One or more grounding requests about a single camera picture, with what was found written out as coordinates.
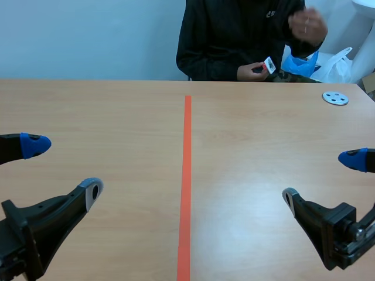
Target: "white plastic bag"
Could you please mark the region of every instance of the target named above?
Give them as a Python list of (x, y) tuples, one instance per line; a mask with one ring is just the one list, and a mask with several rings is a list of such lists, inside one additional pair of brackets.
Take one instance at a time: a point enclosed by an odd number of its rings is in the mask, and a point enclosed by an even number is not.
[(349, 47), (332, 56), (322, 64), (320, 69), (313, 73), (311, 79), (331, 84), (349, 83), (352, 78), (353, 62), (346, 55), (352, 50), (353, 48)]

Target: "small card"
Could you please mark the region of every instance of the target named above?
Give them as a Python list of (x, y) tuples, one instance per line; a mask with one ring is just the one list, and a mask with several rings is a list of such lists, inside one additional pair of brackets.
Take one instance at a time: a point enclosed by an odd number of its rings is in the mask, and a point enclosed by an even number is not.
[(275, 64), (274, 64), (274, 62), (272, 61), (272, 59), (270, 57), (266, 58), (266, 60), (264, 61), (264, 66), (266, 66), (266, 68), (268, 69), (268, 72), (270, 74), (272, 74), (273, 72), (276, 71)]

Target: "person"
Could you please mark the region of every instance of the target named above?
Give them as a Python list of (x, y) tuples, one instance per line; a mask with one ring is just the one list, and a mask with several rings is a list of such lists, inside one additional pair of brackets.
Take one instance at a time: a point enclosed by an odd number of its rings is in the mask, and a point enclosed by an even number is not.
[[(302, 82), (282, 71), (285, 45), (294, 57), (316, 52), (328, 33), (304, 0), (187, 0), (177, 66), (192, 80)], [(277, 70), (262, 70), (271, 57)]]

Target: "orange tape line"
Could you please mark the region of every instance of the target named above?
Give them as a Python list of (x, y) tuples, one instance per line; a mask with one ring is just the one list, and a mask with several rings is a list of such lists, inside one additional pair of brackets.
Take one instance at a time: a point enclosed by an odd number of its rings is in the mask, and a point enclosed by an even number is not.
[(185, 97), (182, 184), (177, 281), (190, 281), (190, 222), (192, 206), (192, 96)]

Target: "blue plastic bag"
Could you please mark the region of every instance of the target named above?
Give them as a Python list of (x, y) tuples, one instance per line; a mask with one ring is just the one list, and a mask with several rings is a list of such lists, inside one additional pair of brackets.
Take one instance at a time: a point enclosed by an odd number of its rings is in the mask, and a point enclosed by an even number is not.
[(291, 54), (287, 57), (282, 65), (284, 71), (310, 77), (315, 71), (315, 64), (318, 61), (319, 51), (315, 52), (310, 60), (302, 60), (293, 57)]

